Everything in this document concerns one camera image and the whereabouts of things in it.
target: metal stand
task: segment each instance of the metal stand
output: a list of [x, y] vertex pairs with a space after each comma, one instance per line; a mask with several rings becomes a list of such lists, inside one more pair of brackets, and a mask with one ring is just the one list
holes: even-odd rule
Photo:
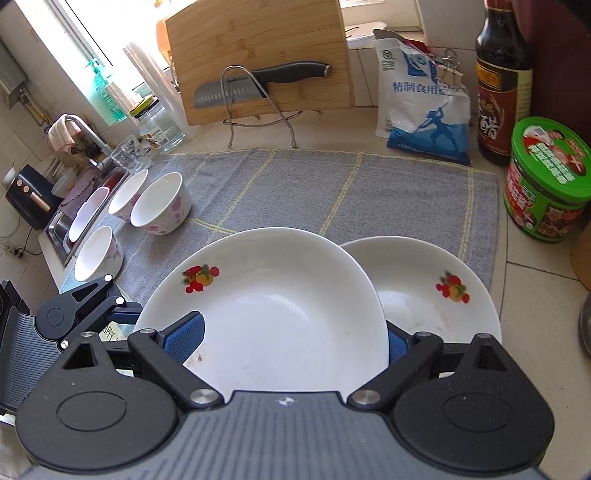
[[[269, 103], [273, 106], [273, 108], [275, 109], [277, 115], [279, 115], [281, 118], [279, 120], [276, 120], [274, 122], [270, 122], [267, 124], [263, 124], [263, 125], [247, 125], [247, 124], [237, 124], [232, 122], [232, 114], [230, 113], [230, 107], [228, 105], [228, 99], [226, 97], [226, 89], [224, 87], [224, 77], [226, 76], [226, 73], [228, 72], [228, 70], [232, 70], [232, 69], [240, 69], [242, 71], [244, 71], [245, 73], [247, 73], [250, 78], [252, 79], [253, 82], [255, 82], [256, 86], [259, 88], [260, 91], [265, 92], [265, 95], [267, 96], [267, 99], [269, 100]], [[297, 116], [300, 116], [302, 111], [299, 111], [297, 113], [295, 113], [294, 115], [290, 115], [289, 117], [285, 117], [285, 115], [283, 115], [283, 113], [281, 113], [281, 111], [277, 108], [277, 105], [275, 104], [275, 102], [273, 101], [273, 99], [271, 98], [271, 95], [269, 95], [269, 93], [262, 87], [262, 85], [260, 84], [260, 82], [256, 79], [256, 77], [252, 74], [252, 72], [240, 65], [230, 65], [229, 67], [226, 67], [223, 72], [222, 75], [220, 77], [220, 87], [222, 90], [222, 97], [223, 97], [223, 103], [226, 106], [226, 113], [228, 115], [228, 120], [224, 120], [224, 124], [225, 125], [230, 125], [230, 143], [228, 144], [228, 148], [232, 148], [232, 142], [234, 141], [234, 125], [237, 125], [238, 127], [247, 127], [247, 128], [259, 128], [259, 127], [270, 127], [271, 125], [276, 125], [280, 122], [285, 123], [286, 127], [289, 129], [290, 131], [290, 135], [291, 135], [291, 147], [292, 148], [297, 148], [297, 144], [296, 144], [296, 135], [294, 133], [294, 129], [292, 128], [292, 126], [289, 123], [289, 120], [291, 120], [292, 118], [295, 118]]]

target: white bowl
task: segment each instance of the white bowl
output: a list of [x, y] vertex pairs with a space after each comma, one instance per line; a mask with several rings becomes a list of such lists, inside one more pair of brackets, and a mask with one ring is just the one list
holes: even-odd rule
[[102, 226], [82, 246], [74, 278], [77, 281], [94, 280], [105, 275], [117, 276], [123, 264], [123, 249], [110, 226]]
[[71, 242], [76, 242], [90, 219], [95, 214], [95, 212], [99, 209], [100, 204], [103, 203], [104, 199], [107, 198], [109, 194], [109, 189], [107, 187], [99, 187], [97, 188], [92, 195], [85, 201], [78, 213], [76, 214], [76, 218], [72, 222], [72, 226], [70, 230], [68, 230], [68, 238]]
[[[196, 267], [209, 275], [191, 273]], [[188, 293], [187, 276], [201, 287]], [[315, 233], [261, 228], [207, 245], [158, 286], [135, 330], [163, 330], [192, 310], [203, 314], [205, 337], [184, 364], [226, 401], [234, 390], [340, 391], [346, 399], [388, 366], [387, 326], [369, 278]]]
[[148, 170], [137, 172], [121, 186], [109, 204], [109, 215], [129, 222], [131, 210], [149, 185]]
[[131, 225], [153, 235], [165, 235], [177, 228], [191, 209], [191, 196], [183, 176], [174, 171], [160, 177], [139, 197], [131, 210]]
[[481, 332], [501, 341], [486, 287], [447, 250], [401, 236], [362, 238], [341, 247], [369, 275], [386, 318], [402, 330], [435, 333], [450, 343], [469, 343]]

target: metal screw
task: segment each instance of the metal screw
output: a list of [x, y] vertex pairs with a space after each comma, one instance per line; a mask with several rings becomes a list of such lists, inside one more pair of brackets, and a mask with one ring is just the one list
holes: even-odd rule
[[381, 395], [375, 390], [357, 390], [353, 394], [353, 401], [359, 405], [374, 405], [381, 398]]
[[200, 388], [191, 392], [189, 398], [197, 405], [208, 405], [215, 402], [219, 398], [219, 394], [211, 388]]

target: jar lid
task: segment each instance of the jar lid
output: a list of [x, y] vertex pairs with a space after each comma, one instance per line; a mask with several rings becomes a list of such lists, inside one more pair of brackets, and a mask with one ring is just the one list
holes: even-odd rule
[[157, 105], [160, 100], [157, 97], [150, 94], [141, 99], [141, 101], [134, 106], [129, 114], [135, 118], [141, 117], [144, 113], [148, 112], [153, 106]]
[[570, 128], [524, 118], [513, 129], [512, 146], [519, 165], [550, 193], [574, 203], [591, 200], [591, 150]]

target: salt bag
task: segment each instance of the salt bag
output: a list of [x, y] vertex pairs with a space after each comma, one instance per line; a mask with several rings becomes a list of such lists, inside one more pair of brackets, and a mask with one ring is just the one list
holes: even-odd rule
[[387, 145], [470, 165], [470, 97], [437, 78], [436, 62], [397, 38], [375, 41], [379, 61], [376, 135]]

